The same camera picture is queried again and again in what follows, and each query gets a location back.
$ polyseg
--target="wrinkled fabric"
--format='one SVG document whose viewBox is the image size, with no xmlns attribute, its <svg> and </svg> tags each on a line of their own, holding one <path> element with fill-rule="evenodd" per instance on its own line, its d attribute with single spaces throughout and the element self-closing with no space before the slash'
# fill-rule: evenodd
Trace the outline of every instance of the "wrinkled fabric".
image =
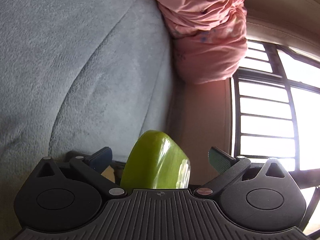
<svg viewBox="0 0 320 240">
<path fill-rule="evenodd" d="M 247 50 L 244 0 L 157 1 L 180 77 L 195 84 L 231 77 Z"/>
</svg>

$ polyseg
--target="ribbed black surface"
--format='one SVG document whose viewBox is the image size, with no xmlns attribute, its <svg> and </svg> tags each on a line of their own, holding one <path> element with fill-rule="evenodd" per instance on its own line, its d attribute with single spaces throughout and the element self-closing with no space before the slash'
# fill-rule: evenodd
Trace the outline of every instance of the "ribbed black surface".
<svg viewBox="0 0 320 240">
<path fill-rule="evenodd" d="M 298 229 L 258 233 L 240 228 L 225 218 L 208 199 L 188 190 L 134 190 L 127 198 L 111 200 L 90 224 L 71 232 L 47 234 L 29 228 L 16 240 L 299 240 Z"/>
</svg>

